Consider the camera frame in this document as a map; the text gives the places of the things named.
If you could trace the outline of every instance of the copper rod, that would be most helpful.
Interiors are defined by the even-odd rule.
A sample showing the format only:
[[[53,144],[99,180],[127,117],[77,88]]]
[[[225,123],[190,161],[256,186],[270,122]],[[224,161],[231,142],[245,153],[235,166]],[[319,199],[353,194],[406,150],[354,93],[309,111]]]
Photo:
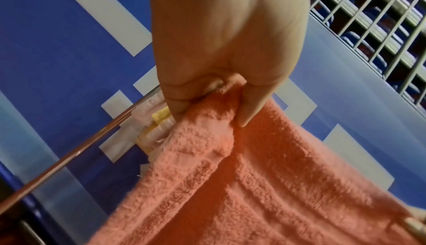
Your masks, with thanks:
[[[142,102],[147,100],[151,95],[156,93],[159,89],[160,89],[160,86],[155,87],[148,94],[146,94],[143,98],[141,98],[139,101],[134,103],[132,106],[130,106],[128,109],[126,109],[123,113],[118,115],[115,119],[113,119],[104,128],[99,130],[99,132],[97,132],[96,134],[91,136],[88,140],[86,140],[85,142],[80,144],[78,147],[73,149],[71,152],[69,152],[67,155],[62,157],[59,161],[57,161],[54,165],[52,165],[47,170],[45,170],[38,177],[34,178],[32,181],[25,184],[22,188],[20,188],[14,194],[9,196],[6,200],[1,202],[0,203],[0,215],[5,213],[9,208],[11,208],[17,202],[22,200],[28,194],[30,194],[34,189],[36,189],[43,182],[45,182],[50,177],[52,177],[54,174],[56,174],[59,170],[64,168],[69,162],[71,162],[74,158],[79,156],[82,152],[84,152],[88,147],[93,145],[96,141],[101,139],[104,135],[111,132],[114,128],[116,128],[118,125],[123,123],[127,118],[129,118],[131,116],[131,112],[132,112],[133,109],[135,109],[135,107],[137,107],[139,104],[141,104]]]

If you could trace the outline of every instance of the orange towel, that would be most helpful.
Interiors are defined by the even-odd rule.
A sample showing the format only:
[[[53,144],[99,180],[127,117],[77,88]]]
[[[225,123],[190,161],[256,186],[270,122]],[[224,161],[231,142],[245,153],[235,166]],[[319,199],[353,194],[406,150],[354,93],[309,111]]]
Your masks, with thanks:
[[[241,85],[192,107],[90,245],[417,245],[408,211],[268,102],[233,125]]]

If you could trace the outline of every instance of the skin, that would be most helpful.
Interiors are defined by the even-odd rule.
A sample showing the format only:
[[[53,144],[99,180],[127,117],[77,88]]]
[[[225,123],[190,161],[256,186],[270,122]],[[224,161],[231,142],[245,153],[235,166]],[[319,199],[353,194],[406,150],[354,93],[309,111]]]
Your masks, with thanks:
[[[179,121],[193,102],[243,77],[236,116],[245,126],[293,71],[310,0],[150,0],[158,79]],[[405,226],[426,245],[426,211]]]

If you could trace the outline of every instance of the towel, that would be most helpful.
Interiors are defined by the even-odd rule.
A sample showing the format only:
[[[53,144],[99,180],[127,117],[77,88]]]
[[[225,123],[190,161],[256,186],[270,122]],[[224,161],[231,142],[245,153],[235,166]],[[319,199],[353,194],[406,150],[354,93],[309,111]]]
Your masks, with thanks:
[[[89,245],[419,245],[395,198],[272,100],[234,125],[242,86],[187,111]]]

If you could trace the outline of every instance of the wire rack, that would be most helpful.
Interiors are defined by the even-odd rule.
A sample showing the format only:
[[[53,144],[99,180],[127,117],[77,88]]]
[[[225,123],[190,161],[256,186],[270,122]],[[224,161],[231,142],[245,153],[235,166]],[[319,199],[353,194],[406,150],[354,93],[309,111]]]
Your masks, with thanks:
[[[426,118],[426,0],[311,0],[310,10]]]

